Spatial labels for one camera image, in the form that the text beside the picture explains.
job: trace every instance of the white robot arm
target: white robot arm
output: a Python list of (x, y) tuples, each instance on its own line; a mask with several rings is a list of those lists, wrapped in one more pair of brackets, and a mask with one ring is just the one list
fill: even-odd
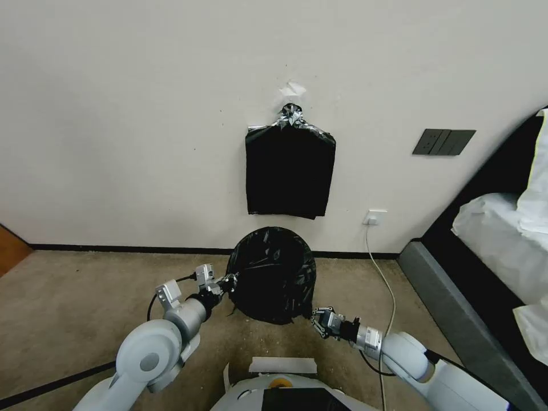
[(368, 357), (383, 363), (419, 392), (438, 411), (506, 411), (509, 403), (478, 378), (448, 359), (426, 349), (411, 335), (388, 334), (336, 314), (333, 307), (313, 311), (312, 324), (322, 338), (350, 342)]
[(199, 293), (182, 303), (175, 280), (157, 287), (164, 319), (147, 321), (126, 337), (116, 355), (114, 376), (95, 385), (76, 411), (127, 411), (145, 388), (158, 392), (175, 379), (200, 344), (200, 326), (237, 280), (235, 275), (215, 280), (210, 264), (197, 267), (195, 275)]

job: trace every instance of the power outlet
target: power outlet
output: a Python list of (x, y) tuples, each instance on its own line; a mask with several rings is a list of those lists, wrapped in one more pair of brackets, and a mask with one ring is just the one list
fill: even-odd
[(428, 155), (434, 147), (434, 144), (438, 140), (442, 133), (442, 129), (439, 128), (427, 128), (423, 133), (421, 139), (418, 141), (413, 154)]
[(388, 210), (384, 209), (369, 209), (365, 215), (363, 224), (365, 225), (379, 225), (384, 220), (384, 217), (388, 213)]

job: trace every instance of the bed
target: bed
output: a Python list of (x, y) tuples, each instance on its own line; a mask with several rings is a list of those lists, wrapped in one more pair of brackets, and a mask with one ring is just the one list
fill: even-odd
[(523, 411), (548, 409), (548, 366), (513, 312), (548, 295), (548, 235), (524, 232), (515, 206), (542, 120), (517, 127), (398, 259), (463, 364)]
[(463, 205), (453, 233), (525, 304), (548, 295), (548, 234), (520, 226), (518, 196), (489, 193)]

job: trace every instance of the beige carpet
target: beige carpet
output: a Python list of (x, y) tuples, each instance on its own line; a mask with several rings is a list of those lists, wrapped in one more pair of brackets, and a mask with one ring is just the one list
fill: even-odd
[[(0, 279), (0, 398), (112, 361), (120, 343), (146, 320), (156, 285), (213, 263), (222, 275), (228, 257), (138, 253), (38, 251)], [(458, 360), (395, 261), (379, 261), (398, 304), (394, 331), (406, 331), (428, 348)], [(195, 283), (183, 283), (183, 296)], [(384, 329), (390, 296), (369, 260), (317, 259), (315, 306)], [(324, 341), (309, 322), (277, 326), (232, 312), (225, 298), (203, 324), (202, 342), (175, 380), (157, 394), (143, 393), (136, 410), (209, 409), (223, 394), (222, 371), (231, 381), (248, 376), (252, 356), (314, 357), (318, 378), (380, 407), (377, 375), (345, 342)], [(153, 317), (161, 316), (158, 303)], [(10, 410), (70, 410), (112, 371), (16, 405)], [(427, 410), (402, 381), (385, 378), (388, 409)]]

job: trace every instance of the black trash bag hanging on wall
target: black trash bag hanging on wall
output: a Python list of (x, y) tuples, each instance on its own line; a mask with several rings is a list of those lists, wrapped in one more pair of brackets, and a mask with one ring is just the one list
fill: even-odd
[(230, 255), (229, 273), (239, 274), (229, 297), (248, 317), (272, 324), (311, 317), (316, 262), (293, 231), (264, 227), (248, 234)]
[(335, 162), (335, 139), (308, 124), (301, 107), (286, 104), (271, 126), (245, 137), (249, 214), (324, 216)]

